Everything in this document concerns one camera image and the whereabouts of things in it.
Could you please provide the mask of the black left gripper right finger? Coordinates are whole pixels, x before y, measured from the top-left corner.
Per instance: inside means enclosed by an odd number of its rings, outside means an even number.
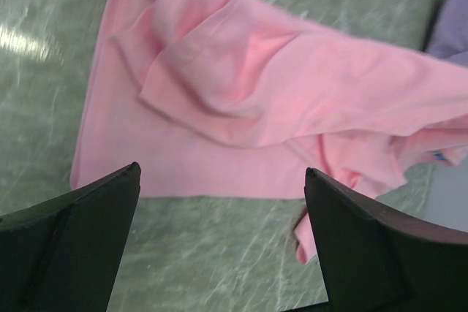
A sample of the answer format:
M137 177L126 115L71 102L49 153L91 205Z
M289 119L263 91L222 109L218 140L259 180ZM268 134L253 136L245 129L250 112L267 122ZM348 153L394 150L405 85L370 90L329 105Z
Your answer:
M319 170L304 193L326 303L306 311L466 311L467 233L359 194Z

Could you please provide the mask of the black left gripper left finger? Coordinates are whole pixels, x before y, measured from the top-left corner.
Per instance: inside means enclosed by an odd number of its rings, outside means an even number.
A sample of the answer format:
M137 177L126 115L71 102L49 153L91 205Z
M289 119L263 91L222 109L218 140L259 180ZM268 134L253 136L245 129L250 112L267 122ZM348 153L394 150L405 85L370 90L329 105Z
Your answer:
M2 311L106 311L140 193L133 162L1 216Z

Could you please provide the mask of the pink t shirt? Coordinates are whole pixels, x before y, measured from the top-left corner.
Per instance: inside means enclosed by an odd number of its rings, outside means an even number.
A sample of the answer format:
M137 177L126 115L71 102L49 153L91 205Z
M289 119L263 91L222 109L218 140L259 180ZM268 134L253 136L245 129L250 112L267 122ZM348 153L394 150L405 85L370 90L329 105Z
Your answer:
M131 162L144 197L368 197L467 156L467 70L262 0L107 0L70 184Z

